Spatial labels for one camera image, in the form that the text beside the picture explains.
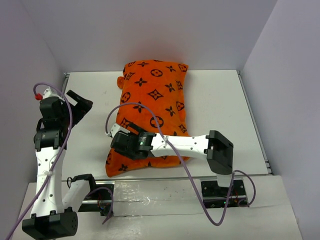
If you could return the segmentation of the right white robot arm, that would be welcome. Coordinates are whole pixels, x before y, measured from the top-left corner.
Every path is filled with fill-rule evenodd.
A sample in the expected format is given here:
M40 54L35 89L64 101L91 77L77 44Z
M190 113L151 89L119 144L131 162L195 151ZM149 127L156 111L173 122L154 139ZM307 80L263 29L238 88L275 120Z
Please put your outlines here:
M217 176L217 190L227 196L235 189L232 181L234 144L217 130L207 135L173 136L147 132L138 127L138 133L113 124L107 133L112 138L110 147L131 160L148 157L168 157L179 153L181 157L206 160Z

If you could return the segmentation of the orange patterned pillowcase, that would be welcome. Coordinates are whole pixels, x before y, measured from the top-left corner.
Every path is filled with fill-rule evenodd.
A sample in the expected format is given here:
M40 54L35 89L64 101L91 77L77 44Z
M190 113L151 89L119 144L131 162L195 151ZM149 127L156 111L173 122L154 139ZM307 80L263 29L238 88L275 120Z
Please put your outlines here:
M125 129L131 124L164 135L187 137L184 82L185 63L137 60L124 66L117 86L122 90L115 122Z

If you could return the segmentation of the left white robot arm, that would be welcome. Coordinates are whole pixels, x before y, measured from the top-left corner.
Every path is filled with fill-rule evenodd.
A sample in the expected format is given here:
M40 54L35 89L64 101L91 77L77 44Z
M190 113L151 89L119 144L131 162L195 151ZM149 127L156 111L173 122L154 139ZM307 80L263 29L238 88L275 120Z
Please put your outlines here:
M72 90L67 95L76 101L68 103L60 92L48 87L40 100L41 119L33 138L37 160L36 195L22 231L34 240L55 240L74 236L78 230L77 212L86 199L93 199L98 187L92 174L72 178L69 190L62 195L63 161L72 128L91 110L93 102Z

